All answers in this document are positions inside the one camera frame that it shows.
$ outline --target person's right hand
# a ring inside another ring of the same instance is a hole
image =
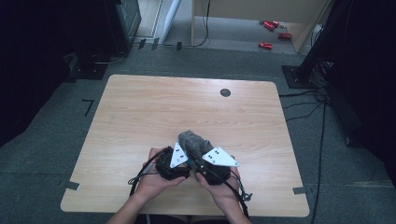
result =
[[[237,175],[239,177],[239,172],[236,167],[231,167],[231,170],[234,172],[234,174],[231,172],[231,177],[227,180],[227,182],[239,192],[239,187],[235,176]],[[233,191],[228,188],[228,186],[225,184],[210,186],[203,175],[198,173],[196,176],[200,185],[209,191],[216,205],[219,207],[219,209],[221,209],[230,223],[250,223],[250,221],[242,212],[238,199],[233,194]]]

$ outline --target black cable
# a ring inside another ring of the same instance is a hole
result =
[[[241,203],[242,205],[242,210],[244,212],[245,217],[247,217],[247,219],[249,219],[248,216],[248,207],[245,204],[244,199],[242,198],[241,195],[239,195],[239,192],[233,188],[233,186],[231,186],[227,181],[225,181],[223,178],[221,178],[220,176],[218,176],[215,172],[209,170],[209,169],[205,169],[207,172],[209,172],[210,174],[212,174],[213,176],[215,176],[218,180],[220,180],[223,184],[225,184],[235,195],[235,197],[238,199],[238,201]]]
[[[318,103],[318,101],[316,101],[316,102],[296,103],[296,104],[292,104],[292,105],[282,106],[282,109],[288,109],[288,108],[291,108],[292,106],[295,106],[295,105],[314,105],[314,104],[317,104],[317,103]]]
[[[209,10],[210,10],[210,0],[207,2],[206,23],[204,22],[204,27],[205,27],[205,30],[206,30],[205,38],[204,38],[204,40],[201,42],[201,44],[196,45],[196,46],[191,46],[191,47],[193,47],[193,48],[201,47],[201,46],[206,42],[206,40],[209,38],[209,27],[208,27],[208,24],[207,24],[207,21],[208,21],[208,19],[209,19]]]
[[[126,53],[123,52],[121,58],[119,58],[118,60],[116,60],[116,61],[114,61],[114,62],[101,63],[101,62],[94,61],[94,63],[97,63],[97,64],[113,64],[113,63],[119,63],[120,61],[122,61],[122,59],[125,58],[125,56],[126,56]]]
[[[318,90],[320,90],[320,89],[322,89],[322,88],[316,89],[316,90],[314,90],[314,91],[303,91],[303,92],[299,92],[299,93],[283,94],[283,95],[279,95],[279,97],[301,96],[301,95],[306,95],[307,93],[311,93],[311,92],[318,92],[318,93],[320,93],[320,94],[323,94],[323,93],[321,93],[320,91],[318,91]]]
[[[321,183],[321,167],[322,167],[321,164],[322,164],[325,120],[326,120],[326,104],[324,104],[324,106],[323,106],[322,130],[321,130],[321,135],[320,135],[319,160],[318,160],[318,186],[317,186],[317,194],[316,194],[316,199],[315,199],[314,210],[312,212],[311,224],[315,223],[315,218],[317,216],[317,209],[318,209],[318,199],[319,199],[320,183]]]
[[[209,11],[210,11],[210,0],[207,2],[207,11],[206,11],[206,21],[204,20],[204,27],[206,30],[206,34],[204,37],[204,40],[199,44],[199,45],[188,45],[188,46],[183,46],[183,48],[198,48],[201,47],[209,38],[209,26],[208,26],[208,20],[209,20]],[[171,44],[157,44],[159,46],[165,46],[165,47],[176,47],[177,45],[171,45]]]
[[[242,197],[242,199],[245,202],[250,201],[251,196],[253,195],[253,193],[250,193],[250,194],[245,193],[245,187],[242,184],[241,178],[234,171],[231,171],[231,173],[233,173],[235,175],[234,178],[237,180],[239,188],[241,189],[241,197]]]
[[[163,150],[159,151],[157,154],[155,154],[153,157],[151,157],[146,164],[142,167],[142,169],[139,171],[139,173],[137,174],[136,178],[134,179],[133,183],[129,183],[129,185],[132,185],[131,188],[131,193],[129,194],[129,196],[134,194],[134,190],[136,189],[137,183],[139,182],[140,176],[142,176],[143,171],[151,164],[152,161],[154,161],[157,157],[161,156],[164,152],[170,150],[169,147],[164,148]]]
[[[300,116],[300,117],[295,117],[295,118],[291,118],[291,119],[286,119],[286,121],[290,121],[293,119],[304,119],[304,118],[309,118],[314,112],[315,110],[317,110],[321,105],[323,105],[323,102],[320,102],[320,104],[318,104],[312,111],[311,113],[309,113],[308,115],[304,115],[304,116]]]

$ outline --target person's left hand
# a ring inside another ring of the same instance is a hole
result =
[[[152,148],[149,152],[148,159],[153,157],[155,154],[157,154],[159,151],[161,151],[161,148]],[[155,169],[155,159],[153,162],[153,166],[151,169],[148,171],[148,173],[158,173],[157,169]],[[145,203],[148,202],[149,200],[155,198],[157,195],[159,195],[161,192],[163,192],[164,189],[168,187],[174,187],[179,185],[181,182],[183,182],[186,179],[186,177],[181,176],[173,180],[167,180],[162,178],[160,175],[143,175],[140,178],[139,184],[136,188],[136,191],[134,192],[135,196],[138,196],[140,200],[143,200]]]

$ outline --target black cabinet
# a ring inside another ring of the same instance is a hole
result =
[[[69,75],[69,47],[47,5],[0,7],[0,147],[22,133]]]

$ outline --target tape mark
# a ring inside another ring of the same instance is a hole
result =
[[[85,112],[85,115],[84,115],[84,117],[87,117],[87,115],[88,115],[88,113],[90,113],[91,107],[92,107],[92,105],[93,105],[93,100],[82,99],[82,101],[83,101],[83,102],[91,102],[91,103],[90,103],[90,106],[88,106],[88,109],[87,109],[87,111]]]
[[[158,47],[158,42],[160,41],[160,38],[157,37],[154,39],[154,43],[152,43],[151,50],[155,50]]]
[[[176,50],[177,51],[181,50],[182,45],[183,44],[181,42],[177,42]]]
[[[304,187],[293,188],[294,194],[305,194],[306,190]]]
[[[146,39],[142,39],[139,43],[139,49],[142,49],[143,47],[145,47],[146,44]]]
[[[58,187],[61,189],[78,190],[79,184],[75,182],[71,182],[69,180],[62,180],[61,183],[59,183]]]

